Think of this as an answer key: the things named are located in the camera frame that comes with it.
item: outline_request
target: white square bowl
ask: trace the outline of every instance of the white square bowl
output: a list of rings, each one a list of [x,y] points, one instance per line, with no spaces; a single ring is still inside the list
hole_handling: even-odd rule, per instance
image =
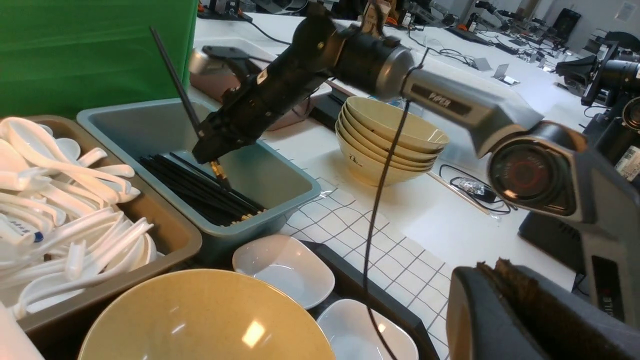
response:
[[[375,311],[373,317],[398,360],[418,360],[418,348],[404,330]],[[336,360],[391,360],[363,303],[338,300],[324,310],[317,322],[329,340]]]
[[[300,241],[286,235],[254,240],[234,252],[236,272],[262,280],[305,309],[320,304],[333,290],[335,277]]]

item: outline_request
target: black tray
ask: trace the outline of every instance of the black tray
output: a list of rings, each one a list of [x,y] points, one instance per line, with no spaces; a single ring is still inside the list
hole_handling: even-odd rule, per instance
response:
[[[362,272],[351,266],[351,264],[336,254],[327,245],[314,243],[312,241],[301,242],[319,257],[335,276],[335,287],[331,294],[329,294],[320,305],[308,310],[314,319],[318,319],[327,307],[340,299],[353,299],[362,303],[369,301],[364,293]],[[203,266],[198,265],[193,260],[190,260],[176,266],[172,271],[202,267]],[[231,258],[226,259],[224,263],[216,264],[215,268],[233,271]],[[371,308],[398,325],[411,336],[418,348],[420,360],[440,359],[429,338],[427,329],[418,316],[400,304],[371,280],[369,280],[369,292],[371,293],[369,303]],[[65,339],[55,346],[39,350],[46,360],[75,360],[88,330],[89,329],[81,329],[75,336]]]
[[[320,305],[308,310],[314,319],[318,319],[327,307],[340,299],[353,299],[362,303],[369,302],[372,309],[388,318],[411,336],[418,348],[420,360],[440,359],[433,347],[427,329],[418,316],[370,279],[369,293],[371,294],[371,300],[367,299],[364,293],[362,272],[354,268],[325,244],[311,241],[301,242],[317,255],[335,276],[335,287],[329,297],[321,302]]]

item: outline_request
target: beige bowl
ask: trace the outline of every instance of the beige bowl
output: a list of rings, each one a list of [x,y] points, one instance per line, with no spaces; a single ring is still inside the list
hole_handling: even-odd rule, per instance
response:
[[[347,161],[347,167],[351,174],[359,181],[371,185],[377,186],[380,182],[380,175],[382,174],[382,168],[384,164],[379,161],[373,160],[366,156],[358,149],[351,146],[345,139],[342,138],[339,132],[336,132],[338,138],[338,145],[340,150]],[[387,177],[385,178],[384,186],[389,186],[403,181],[411,180],[431,170],[431,167],[423,171],[407,171],[401,170],[396,167],[389,167],[387,171]]]
[[[349,134],[351,135],[359,144],[361,144],[362,146],[366,147],[369,151],[375,152],[377,155],[382,156],[382,158],[386,159],[387,155],[389,154],[389,149],[391,148],[391,143],[389,143],[389,147],[386,149],[382,149],[381,147],[378,147],[376,144],[370,142],[367,140],[366,137],[364,137],[362,134],[360,134],[356,128],[351,125],[351,123],[349,122],[349,120],[346,119],[345,114],[343,114],[343,112],[340,112],[340,115],[338,115],[338,121],[340,122],[340,126],[342,126],[342,128]],[[402,165],[406,165],[408,167],[414,167],[414,168],[424,168],[427,165],[433,164],[433,162],[436,160],[436,158],[438,157],[438,154],[429,154],[429,159],[426,161],[412,161],[412,160],[408,160],[405,159],[401,156],[398,156],[397,151],[394,151],[394,155],[392,157],[392,162],[393,163],[397,163],[397,164],[402,164]]]
[[[376,145],[380,149],[383,149],[385,152],[391,148],[391,141],[378,136],[375,132],[367,129],[359,123],[353,115],[347,110],[346,105],[342,106],[342,110],[340,111],[346,122],[349,123],[360,135],[366,138],[369,142]],[[425,163],[429,161],[435,160],[438,155],[442,152],[444,148],[439,149],[435,152],[417,152],[413,150],[409,150],[406,147],[400,146],[400,144],[396,145],[396,151],[394,151],[394,155],[399,156],[400,158],[407,159],[409,161],[414,161],[417,163]]]
[[[382,138],[392,141],[403,110],[366,97],[352,96],[345,102],[355,120]],[[449,143],[447,135],[414,114],[407,114],[398,144],[417,152],[436,152]]]
[[[354,131],[348,131],[346,129],[346,127],[344,126],[344,124],[342,123],[343,120],[341,120],[340,118],[338,118],[338,121],[336,121],[335,123],[335,130],[336,132],[339,132],[340,135],[342,135],[342,138],[345,139],[345,141],[347,141],[351,146],[355,147],[356,149],[358,149],[361,153],[365,154],[366,156],[384,164],[387,160],[387,155],[388,152],[384,152],[382,151],[382,149],[378,149],[380,150],[383,155],[379,155],[378,153],[372,151],[372,149],[370,149],[368,146],[366,146],[365,144],[361,143],[358,139],[356,139],[355,136],[353,136]],[[402,170],[407,170],[407,171],[423,171],[425,169],[427,169],[428,167],[430,167],[431,165],[433,165],[433,162],[430,163],[414,163],[402,158],[398,158],[397,156],[393,155],[391,157],[391,166],[395,167],[395,168],[399,168]]]
[[[314,319],[266,282],[224,270],[174,272],[118,297],[79,360],[335,359]]]

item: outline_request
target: green screen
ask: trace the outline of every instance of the green screen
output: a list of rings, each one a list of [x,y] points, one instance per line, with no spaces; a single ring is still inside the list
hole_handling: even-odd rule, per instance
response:
[[[177,97],[148,27],[183,83],[196,0],[0,0],[0,117]]]

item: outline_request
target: laboratory workstation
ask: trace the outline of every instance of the laboratory workstation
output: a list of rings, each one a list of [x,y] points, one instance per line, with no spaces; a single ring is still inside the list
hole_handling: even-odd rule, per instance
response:
[[[640,359],[639,8],[0,1],[0,359]]]

